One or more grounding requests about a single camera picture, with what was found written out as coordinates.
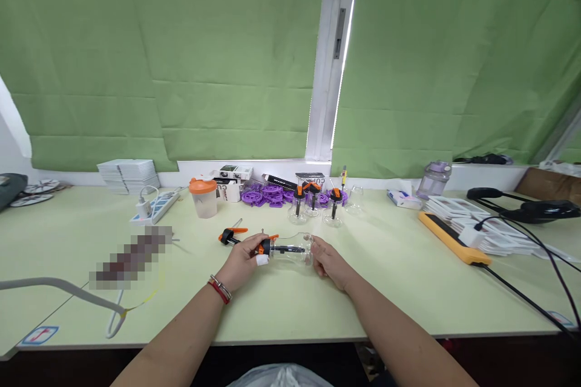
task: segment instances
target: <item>white disc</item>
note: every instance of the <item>white disc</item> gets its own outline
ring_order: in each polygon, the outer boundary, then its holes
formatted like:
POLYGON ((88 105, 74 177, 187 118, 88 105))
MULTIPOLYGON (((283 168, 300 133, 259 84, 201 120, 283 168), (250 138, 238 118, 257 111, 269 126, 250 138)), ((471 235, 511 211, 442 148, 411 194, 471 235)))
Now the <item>white disc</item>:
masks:
POLYGON ((10 207, 22 207, 30 206, 31 204, 41 203, 46 200, 50 200, 53 196, 50 193, 44 195, 31 195, 30 197, 20 198, 19 200, 12 201, 10 207))
POLYGON ((46 180, 41 180, 38 184, 29 184, 24 188, 24 192, 27 194, 42 194, 43 192, 57 188, 59 184, 60 182, 58 180, 47 178, 46 180))

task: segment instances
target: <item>power strip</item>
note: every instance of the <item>power strip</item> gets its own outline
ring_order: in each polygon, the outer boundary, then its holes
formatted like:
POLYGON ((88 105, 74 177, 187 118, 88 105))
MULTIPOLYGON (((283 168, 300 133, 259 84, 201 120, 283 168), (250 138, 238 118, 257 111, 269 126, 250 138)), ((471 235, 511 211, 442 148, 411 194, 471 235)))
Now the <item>power strip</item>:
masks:
MULTIPOLYGON (((159 196, 156 209, 153 210, 151 215, 144 219, 139 218, 139 215, 135 215, 129 220, 129 223, 135 226, 154 226, 156 222, 158 222, 162 216, 164 216, 165 212, 167 212, 169 208, 177 201, 179 196, 180 194, 178 192, 163 192, 159 196)), ((155 202, 155 199, 149 202, 152 209, 155 202)))

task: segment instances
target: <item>stack of white cards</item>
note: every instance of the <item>stack of white cards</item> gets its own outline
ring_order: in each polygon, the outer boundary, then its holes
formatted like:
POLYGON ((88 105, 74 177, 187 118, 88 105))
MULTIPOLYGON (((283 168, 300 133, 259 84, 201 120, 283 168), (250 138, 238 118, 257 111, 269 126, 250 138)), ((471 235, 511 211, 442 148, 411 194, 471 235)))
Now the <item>stack of white cards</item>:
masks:
MULTIPOLYGON (((464 230, 464 227, 474 227, 478 222, 490 216, 486 210, 461 198, 430 197, 424 205, 424 210, 437 215, 458 234, 464 230)), ((484 222, 481 232, 485 233, 486 237, 471 247, 487 254, 531 255, 537 246, 526 235, 501 220, 484 222)))
MULTIPOLYGON (((97 165, 110 191, 120 195, 137 195, 145 186, 159 187, 156 168, 151 159, 115 159, 97 165)), ((155 189, 147 187, 144 194, 155 189)))
MULTIPOLYGON (((152 159, 132 159, 119 163, 119 170, 130 195, 138 195, 145 186, 159 187, 156 167, 152 159)), ((155 189, 147 187, 144 194, 149 194, 155 189)))
POLYGON ((124 160, 125 159, 115 159, 97 165, 103 181, 114 194, 127 195, 129 193, 127 186, 123 181, 123 177, 121 176, 121 170, 119 169, 119 163, 124 160))
POLYGON ((481 221, 490 216, 486 210, 469 203, 461 198, 446 198, 446 197, 429 197, 429 200, 424 204, 424 210, 428 213, 434 213, 441 220, 450 225, 450 221, 454 218, 470 218, 473 217, 481 221))

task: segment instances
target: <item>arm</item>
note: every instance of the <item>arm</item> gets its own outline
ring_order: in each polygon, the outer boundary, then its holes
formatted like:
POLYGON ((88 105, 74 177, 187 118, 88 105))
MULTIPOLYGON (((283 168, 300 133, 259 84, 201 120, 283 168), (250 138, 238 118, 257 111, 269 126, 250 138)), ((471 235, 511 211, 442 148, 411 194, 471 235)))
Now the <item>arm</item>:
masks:
POLYGON ((313 240, 315 270, 350 296, 361 325, 399 386, 477 385, 434 338, 365 281, 337 250, 321 238, 313 240))
MULTIPOLYGON (((257 263, 254 249, 268 235, 259 233, 232 248, 216 274, 234 293, 252 276, 257 263)), ((187 387, 216 334, 224 302, 204 285, 178 315, 135 357, 113 382, 113 387, 187 387)))

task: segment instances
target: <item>green curtain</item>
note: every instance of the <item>green curtain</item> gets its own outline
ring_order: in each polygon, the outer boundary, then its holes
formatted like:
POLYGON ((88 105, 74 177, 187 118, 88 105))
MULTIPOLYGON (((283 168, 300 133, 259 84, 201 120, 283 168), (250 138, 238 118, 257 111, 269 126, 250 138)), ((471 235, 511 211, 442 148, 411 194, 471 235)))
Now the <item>green curtain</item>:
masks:
POLYGON ((0 0, 33 166, 302 157, 321 0, 0 0))
POLYGON ((581 89, 581 0, 355 0, 333 173, 527 163, 581 89))

